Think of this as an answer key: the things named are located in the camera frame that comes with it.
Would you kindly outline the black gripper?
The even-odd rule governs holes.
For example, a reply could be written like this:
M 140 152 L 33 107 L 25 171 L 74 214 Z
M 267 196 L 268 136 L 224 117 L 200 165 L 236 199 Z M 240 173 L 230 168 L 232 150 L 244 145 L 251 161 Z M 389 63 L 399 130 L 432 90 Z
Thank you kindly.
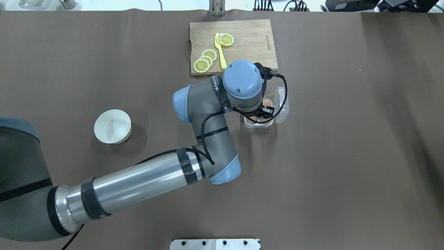
M 264 94 L 265 94 L 265 91 L 266 91 L 267 81 L 272 79 L 273 77 L 278 77 L 278 78 L 282 79 L 282 75 L 279 74 L 276 71 L 273 71 L 269 67 L 264 67 L 259 62 L 254 63 L 254 65 L 259 70 L 260 76 L 262 78 L 260 106 L 258 106 L 255 110 L 250 111 L 250 112 L 242 111 L 240 109 L 240 106 L 236 106 L 236 107 L 233 108 L 233 111 L 241 114 L 245 118 L 249 118 L 249 117 L 252 117 L 252 116 L 257 116 L 258 119 L 261 118 L 261 117 L 263 117 L 265 119 L 269 119 L 269 118 L 270 119 L 274 119 L 277 115 L 279 115 L 279 112 L 281 112 L 282 108 L 280 108 L 279 111 L 277 111 L 276 114 L 274 114 L 274 108 L 273 107 L 264 108 L 262 106 L 262 100 L 264 98 Z

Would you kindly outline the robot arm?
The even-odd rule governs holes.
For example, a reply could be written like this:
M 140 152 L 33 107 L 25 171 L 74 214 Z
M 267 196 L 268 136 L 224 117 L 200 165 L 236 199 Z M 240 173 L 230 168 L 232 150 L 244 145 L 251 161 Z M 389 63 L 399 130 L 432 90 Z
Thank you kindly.
M 273 120 L 281 110 L 263 106 L 267 82 L 286 78 L 247 60 L 237 60 L 198 84 L 172 96 L 181 122 L 190 124 L 192 146 L 168 149 L 132 160 L 132 166 L 91 177 L 74 186 L 54 185 L 35 127 L 18 117 L 1 116 L 1 238 L 51 241 L 75 235 L 92 220 L 208 179 L 230 182 L 241 174 L 239 154 L 225 114 L 236 112 Z

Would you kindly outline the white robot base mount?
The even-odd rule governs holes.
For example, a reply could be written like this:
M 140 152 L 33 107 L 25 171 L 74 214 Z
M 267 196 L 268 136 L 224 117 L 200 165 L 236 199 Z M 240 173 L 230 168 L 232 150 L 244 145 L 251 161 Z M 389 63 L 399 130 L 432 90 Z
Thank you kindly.
M 260 239 L 176 239 L 170 250 L 261 250 Z

